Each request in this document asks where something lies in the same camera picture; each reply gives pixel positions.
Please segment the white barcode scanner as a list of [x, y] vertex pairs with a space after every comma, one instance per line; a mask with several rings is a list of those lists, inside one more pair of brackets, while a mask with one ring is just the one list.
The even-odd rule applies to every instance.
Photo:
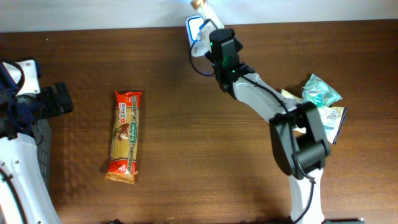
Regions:
[[185, 27], [187, 30], [187, 36], [190, 47], [193, 47], [191, 54], [193, 57], [202, 57], [205, 55], [205, 47], [201, 40], [197, 40], [200, 26], [204, 23], [204, 20], [200, 16], [190, 16], [185, 21]]

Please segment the cream snack bag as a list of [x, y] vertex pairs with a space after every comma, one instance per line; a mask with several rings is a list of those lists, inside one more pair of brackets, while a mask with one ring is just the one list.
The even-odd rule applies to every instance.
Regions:
[[[294, 100], [298, 103], [303, 103], [303, 99], [293, 94], [289, 93], [286, 90], [280, 90], [280, 94], [288, 99]], [[323, 123], [323, 127], [325, 130], [325, 134], [327, 140], [332, 143], [336, 144], [338, 140], [338, 135], [340, 133], [341, 128], [344, 125], [345, 117], [346, 117], [346, 107], [322, 107], [318, 108], [321, 121]], [[294, 131], [299, 133], [306, 133], [306, 128], [298, 128], [296, 127]]]

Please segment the white cosmetic tube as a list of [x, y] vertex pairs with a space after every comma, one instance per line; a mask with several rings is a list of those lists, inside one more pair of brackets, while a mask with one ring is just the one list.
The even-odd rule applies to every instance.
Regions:
[[191, 0], [190, 4], [204, 20], [210, 19], [217, 28], [224, 29], [224, 24], [207, 0]]

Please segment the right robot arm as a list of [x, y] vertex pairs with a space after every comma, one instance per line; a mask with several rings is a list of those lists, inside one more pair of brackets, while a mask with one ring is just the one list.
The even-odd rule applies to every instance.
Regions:
[[292, 223], [325, 223], [320, 180], [331, 147], [317, 107], [283, 97], [263, 82], [251, 67], [240, 62], [243, 45], [232, 29], [209, 34], [206, 58], [213, 64], [220, 88], [250, 106], [269, 125], [272, 153], [289, 178]]

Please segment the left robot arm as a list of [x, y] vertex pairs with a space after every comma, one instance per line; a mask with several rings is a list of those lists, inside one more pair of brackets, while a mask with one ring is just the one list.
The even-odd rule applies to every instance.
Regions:
[[51, 201], [51, 129], [47, 120], [73, 111], [64, 82], [40, 87], [38, 61], [1, 60], [1, 223], [60, 223]]

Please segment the grey plastic mesh basket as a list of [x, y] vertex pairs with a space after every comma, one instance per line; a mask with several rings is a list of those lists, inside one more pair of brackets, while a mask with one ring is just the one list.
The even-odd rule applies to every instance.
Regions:
[[48, 189], [52, 139], [51, 128], [49, 122], [46, 119], [41, 119], [37, 122], [32, 130], [35, 137], [35, 142], [37, 144], [37, 159], [39, 163], [40, 173], [42, 174], [45, 186]]

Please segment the orange spaghetti packet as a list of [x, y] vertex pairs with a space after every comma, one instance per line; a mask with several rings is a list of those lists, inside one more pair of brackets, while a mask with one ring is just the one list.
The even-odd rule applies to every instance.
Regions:
[[114, 92], [116, 106], [106, 179], [136, 183], [141, 92]]

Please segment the teal Kleenex tissue pack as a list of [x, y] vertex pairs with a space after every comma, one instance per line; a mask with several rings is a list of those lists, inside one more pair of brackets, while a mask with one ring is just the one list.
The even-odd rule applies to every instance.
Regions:
[[317, 108], [324, 107], [322, 94], [318, 90], [304, 90], [302, 96], [304, 102], [311, 102]]

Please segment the teal crinkled snack packet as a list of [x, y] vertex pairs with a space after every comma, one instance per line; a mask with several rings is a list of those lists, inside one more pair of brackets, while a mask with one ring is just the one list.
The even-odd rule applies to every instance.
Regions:
[[324, 107], [328, 107], [333, 103], [343, 99], [343, 97], [336, 90], [334, 90], [330, 85], [328, 85], [315, 74], [310, 76], [302, 90], [318, 90], [322, 94]]

